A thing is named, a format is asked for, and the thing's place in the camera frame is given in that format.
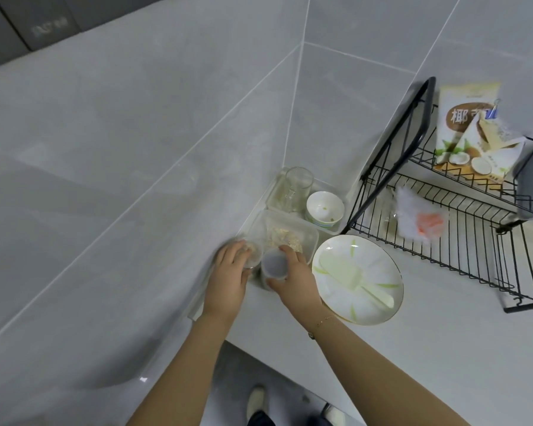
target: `glass cup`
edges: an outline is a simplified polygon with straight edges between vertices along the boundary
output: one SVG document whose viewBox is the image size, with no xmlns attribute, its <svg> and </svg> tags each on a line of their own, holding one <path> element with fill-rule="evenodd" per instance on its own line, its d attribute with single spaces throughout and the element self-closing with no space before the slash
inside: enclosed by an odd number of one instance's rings
<svg viewBox="0 0 533 426">
<path fill-rule="evenodd" d="M 281 209 L 284 212 L 302 212 L 314 183 L 314 175 L 304 167 L 288 169 L 284 178 L 284 196 Z"/>
</svg>

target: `dark pants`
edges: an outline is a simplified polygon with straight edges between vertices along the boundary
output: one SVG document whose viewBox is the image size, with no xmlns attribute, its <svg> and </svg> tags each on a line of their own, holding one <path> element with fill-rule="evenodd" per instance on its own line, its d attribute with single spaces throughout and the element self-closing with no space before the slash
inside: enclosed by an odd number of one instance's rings
<svg viewBox="0 0 533 426">
<path fill-rule="evenodd" d="M 264 411 L 257 411 L 253 414 L 247 426 L 276 426 Z M 320 416 L 308 417 L 306 426 L 332 426 L 330 422 Z"/>
</svg>

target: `countertop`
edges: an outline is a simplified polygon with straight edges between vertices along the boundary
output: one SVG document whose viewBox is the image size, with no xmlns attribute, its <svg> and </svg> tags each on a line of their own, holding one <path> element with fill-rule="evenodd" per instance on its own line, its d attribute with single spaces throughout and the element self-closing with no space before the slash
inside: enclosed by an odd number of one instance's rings
<svg viewBox="0 0 533 426">
<path fill-rule="evenodd" d="M 505 314 L 497 290 L 381 246 L 403 304 L 386 323 L 348 326 L 471 424 L 533 424 L 533 311 Z M 362 421 L 317 344 L 254 280 L 227 340 Z"/>
</svg>

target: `gold chain bracelet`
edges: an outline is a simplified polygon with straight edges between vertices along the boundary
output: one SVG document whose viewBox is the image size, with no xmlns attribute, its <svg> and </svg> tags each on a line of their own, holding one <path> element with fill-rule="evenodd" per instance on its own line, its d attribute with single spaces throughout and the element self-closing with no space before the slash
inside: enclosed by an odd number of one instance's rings
<svg viewBox="0 0 533 426">
<path fill-rule="evenodd" d="M 319 322 L 316 325 L 316 329 L 319 328 L 322 324 L 324 324 L 324 322 L 326 322 L 327 319 L 330 319 L 330 318 L 336 318 L 336 316 L 335 315 L 330 315 L 330 316 L 324 318 L 321 322 Z M 315 339 L 314 338 L 314 334 L 312 332 L 308 332 L 308 336 L 310 337 L 310 339 Z"/>
</svg>

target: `white plate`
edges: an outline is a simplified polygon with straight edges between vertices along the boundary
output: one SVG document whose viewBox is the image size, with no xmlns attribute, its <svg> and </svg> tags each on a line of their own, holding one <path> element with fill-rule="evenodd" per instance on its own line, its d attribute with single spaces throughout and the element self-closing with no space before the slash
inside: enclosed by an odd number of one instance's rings
<svg viewBox="0 0 533 426">
<path fill-rule="evenodd" d="M 351 291 L 325 272 L 320 265 L 320 255 L 327 249 L 361 268 L 364 279 L 389 293 L 395 306 L 391 309 L 386 307 L 363 289 Z M 312 272 L 322 300 L 336 315 L 348 322 L 379 324 L 393 317 L 401 307 L 404 294 L 401 272 L 389 254 L 368 239 L 352 235 L 328 239 L 314 254 Z"/>
</svg>

